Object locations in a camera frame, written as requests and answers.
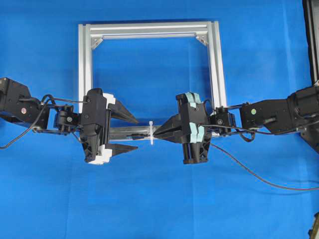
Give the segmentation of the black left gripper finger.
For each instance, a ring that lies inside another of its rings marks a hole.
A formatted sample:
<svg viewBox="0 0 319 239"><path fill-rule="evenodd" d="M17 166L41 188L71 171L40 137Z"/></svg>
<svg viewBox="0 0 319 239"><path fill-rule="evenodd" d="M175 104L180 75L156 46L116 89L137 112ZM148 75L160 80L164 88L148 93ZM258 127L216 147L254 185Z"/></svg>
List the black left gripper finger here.
<svg viewBox="0 0 319 239"><path fill-rule="evenodd" d="M115 100L114 104L109 103L107 109L111 111L111 118L130 123L139 122L119 100Z"/></svg>
<svg viewBox="0 0 319 239"><path fill-rule="evenodd" d="M137 146L124 144L109 144L109 148L112 150L112 157L138 149Z"/></svg>

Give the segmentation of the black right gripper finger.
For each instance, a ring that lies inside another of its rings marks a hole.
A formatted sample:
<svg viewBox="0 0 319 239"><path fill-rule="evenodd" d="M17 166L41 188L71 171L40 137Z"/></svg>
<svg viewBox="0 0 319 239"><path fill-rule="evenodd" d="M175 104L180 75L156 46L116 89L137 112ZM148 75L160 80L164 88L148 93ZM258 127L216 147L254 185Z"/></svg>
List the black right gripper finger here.
<svg viewBox="0 0 319 239"><path fill-rule="evenodd" d="M183 143L183 131L177 129L156 130L156 138L166 140L173 143Z"/></svg>
<svg viewBox="0 0 319 239"><path fill-rule="evenodd" d="M165 135L168 136L182 136L182 122L181 115L176 114L168 119L162 126L160 126L155 132L154 136Z"/></svg>

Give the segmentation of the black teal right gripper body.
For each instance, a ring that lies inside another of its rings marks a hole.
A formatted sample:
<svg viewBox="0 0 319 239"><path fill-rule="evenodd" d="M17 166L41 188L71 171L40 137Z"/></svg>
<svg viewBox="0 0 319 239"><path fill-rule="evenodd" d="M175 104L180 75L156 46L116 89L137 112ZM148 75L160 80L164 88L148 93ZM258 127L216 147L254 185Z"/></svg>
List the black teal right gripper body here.
<svg viewBox="0 0 319 239"><path fill-rule="evenodd" d="M181 137L184 164L206 163L210 148L211 133L205 127L209 123L204 102L197 93L183 93L176 96L178 116L181 123Z"/></svg>

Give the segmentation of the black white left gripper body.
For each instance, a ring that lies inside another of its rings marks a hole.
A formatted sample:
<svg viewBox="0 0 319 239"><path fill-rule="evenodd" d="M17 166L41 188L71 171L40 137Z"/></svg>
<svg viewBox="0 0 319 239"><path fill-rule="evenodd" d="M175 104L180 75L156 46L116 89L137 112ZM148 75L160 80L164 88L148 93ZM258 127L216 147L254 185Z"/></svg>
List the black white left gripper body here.
<svg viewBox="0 0 319 239"><path fill-rule="evenodd" d="M101 88L93 88L83 97L84 104L80 117L80 140L84 151L84 161L89 164L103 165L110 161L112 150L108 144L108 131L111 112L108 109L108 97L115 102L113 95L103 95Z"/></svg>

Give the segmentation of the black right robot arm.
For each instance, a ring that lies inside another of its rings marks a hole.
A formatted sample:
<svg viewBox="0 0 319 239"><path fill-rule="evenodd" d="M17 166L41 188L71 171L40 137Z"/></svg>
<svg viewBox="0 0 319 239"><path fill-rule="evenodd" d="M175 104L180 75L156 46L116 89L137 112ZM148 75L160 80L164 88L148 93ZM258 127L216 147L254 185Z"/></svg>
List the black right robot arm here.
<svg viewBox="0 0 319 239"><path fill-rule="evenodd" d="M178 114L154 132L154 137L179 143L184 164L208 161L212 135L238 134L246 142L255 139L265 127L269 135L299 133L315 151L319 150L319 88L307 87L286 99L263 100L231 107L206 110L206 102L197 93L176 96Z"/></svg>

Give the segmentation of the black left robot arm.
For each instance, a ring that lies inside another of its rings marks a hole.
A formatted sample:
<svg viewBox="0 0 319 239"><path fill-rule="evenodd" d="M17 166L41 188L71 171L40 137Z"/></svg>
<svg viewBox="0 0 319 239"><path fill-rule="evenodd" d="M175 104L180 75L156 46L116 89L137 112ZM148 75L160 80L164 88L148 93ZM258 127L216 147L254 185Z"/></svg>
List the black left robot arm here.
<svg viewBox="0 0 319 239"><path fill-rule="evenodd" d="M111 119L137 123L113 95L103 93L100 88L89 90L80 101L81 113L74 112L74 101L65 100L64 105L58 105L57 101L50 94L39 100L31 96L27 86L6 77L0 80L3 120L25 127L25 132L74 135L83 147L86 163L102 165L113 156L137 149L109 142Z"/></svg>

